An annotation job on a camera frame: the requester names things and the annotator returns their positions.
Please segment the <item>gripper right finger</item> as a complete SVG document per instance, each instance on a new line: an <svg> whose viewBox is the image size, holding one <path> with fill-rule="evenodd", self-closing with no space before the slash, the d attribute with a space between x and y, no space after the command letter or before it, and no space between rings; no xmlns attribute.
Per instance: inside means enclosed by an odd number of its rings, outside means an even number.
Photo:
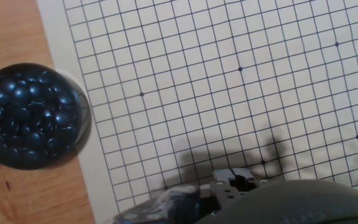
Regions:
<svg viewBox="0 0 358 224"><path fill-rule="evenodd" d="M261 185L269 183L267 179L256 178L249 169L235 168L232 169L234 180L232 186L237 190L253 190Z"/></svg>

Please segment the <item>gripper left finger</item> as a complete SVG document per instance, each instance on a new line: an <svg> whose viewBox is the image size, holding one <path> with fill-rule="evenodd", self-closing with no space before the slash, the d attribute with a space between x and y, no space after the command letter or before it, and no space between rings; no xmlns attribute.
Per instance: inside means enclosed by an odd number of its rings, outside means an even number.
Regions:
<svg viewBox="0 0 358 224"><path fill-rule="evenodd" d="M220 208L225 208L241 197L235 187L230 185L230 180L235 176L229 169L215 170L215 181L211 183L211 193L216 197Z"/></svg>

